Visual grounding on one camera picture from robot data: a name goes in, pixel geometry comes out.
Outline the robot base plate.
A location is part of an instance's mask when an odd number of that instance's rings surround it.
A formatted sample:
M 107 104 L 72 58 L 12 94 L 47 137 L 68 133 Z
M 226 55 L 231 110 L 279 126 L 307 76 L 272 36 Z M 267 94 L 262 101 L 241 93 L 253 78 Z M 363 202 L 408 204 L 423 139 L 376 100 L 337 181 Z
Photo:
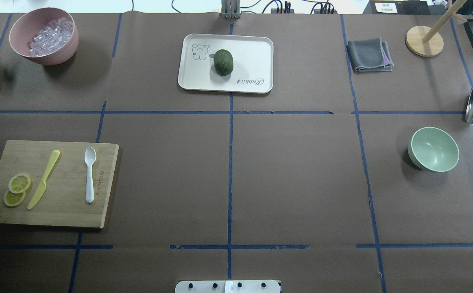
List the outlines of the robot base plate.
M 175 286 L 175 293 L 281 293 L 277 280 L 187 280 Z

